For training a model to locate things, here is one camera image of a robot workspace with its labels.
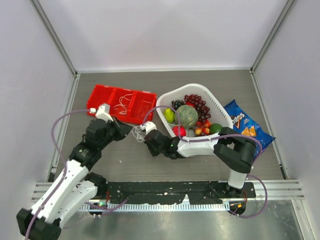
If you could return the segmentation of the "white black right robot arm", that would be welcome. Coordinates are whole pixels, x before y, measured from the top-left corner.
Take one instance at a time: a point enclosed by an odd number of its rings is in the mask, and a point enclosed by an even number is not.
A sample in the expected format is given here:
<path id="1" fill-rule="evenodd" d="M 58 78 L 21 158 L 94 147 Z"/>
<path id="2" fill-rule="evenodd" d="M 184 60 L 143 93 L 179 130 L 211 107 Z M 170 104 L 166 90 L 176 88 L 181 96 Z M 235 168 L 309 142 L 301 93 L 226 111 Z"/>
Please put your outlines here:
<path id="1" fill-rule="evenodd" d="M 172 160 L 194 156 L 217 156 L 229 167 L 226 193 L 233 198 L 244 192 L 244 184 L 262 145 L 254 137 L 242 135 L 229 127 L 206 137 L 168 137 L 155 126 L 144 127 L 144 143 L 152 156 L 164 155 Z"/>

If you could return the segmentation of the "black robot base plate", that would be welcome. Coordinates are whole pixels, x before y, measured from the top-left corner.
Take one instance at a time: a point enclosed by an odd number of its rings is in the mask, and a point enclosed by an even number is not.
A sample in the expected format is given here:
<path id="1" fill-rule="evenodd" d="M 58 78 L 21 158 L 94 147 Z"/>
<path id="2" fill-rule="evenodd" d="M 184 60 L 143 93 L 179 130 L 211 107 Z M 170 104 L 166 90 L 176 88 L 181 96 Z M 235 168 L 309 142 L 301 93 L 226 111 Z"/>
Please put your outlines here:
<path id="1" fill-rule="evenodd" d="M 216 204 L 225 199 L 254 199 L 256 192 L 252 182 L 238 190 L 225 181 L 114 181 L 106 183 L 94 196 L 111 204 L 127 200 L 131 205 L 179 205 L 185 197 L 192 205 Z"/>

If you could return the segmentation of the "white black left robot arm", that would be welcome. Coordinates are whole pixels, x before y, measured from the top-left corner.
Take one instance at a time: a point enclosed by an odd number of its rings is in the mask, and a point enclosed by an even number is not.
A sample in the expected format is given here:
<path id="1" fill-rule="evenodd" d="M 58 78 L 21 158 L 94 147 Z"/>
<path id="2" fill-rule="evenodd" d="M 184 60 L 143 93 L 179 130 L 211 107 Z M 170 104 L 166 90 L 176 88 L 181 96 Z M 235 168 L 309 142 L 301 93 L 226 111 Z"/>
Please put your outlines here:
<path id="1" fill-rule="evenodd" d="M 31 209 L 22 208 L 16 215 L 20 233 L 27 240 L 56 240 L 82 205 L 92 198 L 102 199 L 107 181 L 90 170 L 108 144 L 123 140 L 131 130 L 132 126 L 115 117 L 108 121 L 93 119 L 46 193 Z"/>

